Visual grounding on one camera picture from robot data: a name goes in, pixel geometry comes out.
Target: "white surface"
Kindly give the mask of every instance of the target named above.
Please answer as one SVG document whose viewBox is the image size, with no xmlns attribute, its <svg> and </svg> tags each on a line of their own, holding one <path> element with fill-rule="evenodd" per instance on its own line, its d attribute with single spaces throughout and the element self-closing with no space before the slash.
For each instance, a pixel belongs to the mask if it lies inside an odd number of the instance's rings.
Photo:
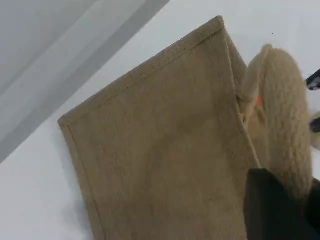
<svg viewBox="0 0 320 240">
<path fill-rule="evenodd" d="M 304 76 L 319 68 L 320 2 L 171 0 L 87 84 L 0 165 L 1 239 L 91 239 L 88 220 L 58 118 L 165 47 L 223 15 L 246 62 L 263 44 L 287 49 Z M 320 93 L 312 99 L 320 111 Z M 319 158 L 319 152 L 313 152 Z M 320 164 L 314 161 L 315 175 Z"/>
</svg>

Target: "tan fabric bag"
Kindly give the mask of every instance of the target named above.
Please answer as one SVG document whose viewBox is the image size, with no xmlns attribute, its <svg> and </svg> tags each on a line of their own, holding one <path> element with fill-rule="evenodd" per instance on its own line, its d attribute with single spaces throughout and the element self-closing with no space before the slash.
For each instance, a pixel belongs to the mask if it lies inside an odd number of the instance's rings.
<svg viewBox="0 0 320 240">
<path fill-rule="evenodd" d="M 246 239 L 269 164 L 246 69 L 218 16 L 59 120 L 96 240 Z"/>
</svg>

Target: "black object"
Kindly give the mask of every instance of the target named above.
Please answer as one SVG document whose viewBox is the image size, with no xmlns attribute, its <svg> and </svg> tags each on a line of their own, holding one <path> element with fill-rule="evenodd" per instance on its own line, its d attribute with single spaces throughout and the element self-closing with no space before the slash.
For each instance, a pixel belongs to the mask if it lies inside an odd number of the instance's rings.
<svg viewBox="0 0 320 240">
<path fill-rule="evenodd" d="M 311 123 L 310 123 L 310 130 L 317 134 L 320 133 L 320 117 L 314 119 Z"/>
<path fill-rule="evenodd" d="M 306 85 L 309 90 L 316 91 L 320 89 L 320 69 L 312 74 L 308 79 L 305 81 Z"/>
<path fill-rule="evenodd" d="M 320 240 L 320 187 L 312 190 L 307 205 L 303 213 L 266 169 L 249 170 L 243 209 L 247 239 Z"/>
</svg>

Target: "beige knit fabric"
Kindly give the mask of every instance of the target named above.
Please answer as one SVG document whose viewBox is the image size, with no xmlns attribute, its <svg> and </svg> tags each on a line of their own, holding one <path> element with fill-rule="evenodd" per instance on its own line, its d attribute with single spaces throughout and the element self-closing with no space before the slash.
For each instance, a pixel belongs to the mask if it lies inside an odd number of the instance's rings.
<svg viewBox="0 0 320 240">
<path fill-rule="evenodd" d="M 247 171 L 269 164 L 246 68 L 216 17 L 59 120 L 96 240 L 246 239 Z"/>
<path fill-rule="evenodd" d="M 306 89 L 293 58 L 266 45 L 249 64 L 240 109 L 249 119 L 261 95 L 267 129 L 269 170 L 301 204 L 313 177 Z"/>
</svg>

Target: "jute bag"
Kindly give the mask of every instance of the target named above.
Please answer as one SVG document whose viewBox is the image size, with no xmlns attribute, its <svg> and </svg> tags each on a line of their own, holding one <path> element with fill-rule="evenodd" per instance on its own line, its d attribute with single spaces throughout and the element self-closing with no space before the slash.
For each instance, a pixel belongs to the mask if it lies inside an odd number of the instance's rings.
<svg viewBox="0 0 320 240">
<path fill-rule="evenodd" d="M 246 239 L 269 166 L 246 69 L 218 16 L 59 120 L 96 240 Z"/>
</svg>

